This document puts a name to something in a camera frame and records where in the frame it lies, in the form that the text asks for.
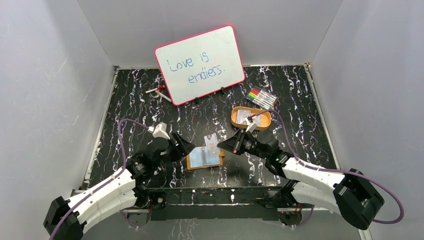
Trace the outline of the orange leather card holder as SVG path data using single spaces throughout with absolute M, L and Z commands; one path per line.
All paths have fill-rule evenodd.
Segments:
M 209 155 L 204 146 L 195 147 L 186 157 L 187 169 L 191 171 L 222 166 L 224 157 L 225 153 L 222 150 L 219 150 L 217 154 Z

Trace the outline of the silver credit card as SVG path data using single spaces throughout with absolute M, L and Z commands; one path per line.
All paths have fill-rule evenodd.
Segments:
M 205 150 L 209 156 L 218 156 L 221 150 L 218 148 L 218 138 L 216 133 L 211 133 L 204 136 Z

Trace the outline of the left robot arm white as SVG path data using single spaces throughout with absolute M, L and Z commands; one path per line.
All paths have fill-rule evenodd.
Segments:
M 51 240 L 80 240 L 97 223 L 126 208 L 144 208 L 152 200 L 145 184 L 163 170 L 163 164 L 180 161 L 196 146 L 173 132 L 156 137 L 126 160 L 111 176 L 82 193 L 54 199 L 43 226 Z

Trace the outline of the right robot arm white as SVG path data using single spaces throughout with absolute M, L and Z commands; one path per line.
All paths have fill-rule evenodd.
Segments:
M 337 213 L 350 225 L 367 230 L 385 203 L 381 194 L 356 169 L 338 173 L 321 168 L 284 151 L 269 130 L 253 135 L 239 129 L 234 136 L 217 145 L 235 155 L 248 153 L 265 160 L 265 167 L 274 175 L 287 179 L 287 183 L 271 200 L 262 205 L 297 204 L 313 205 Z

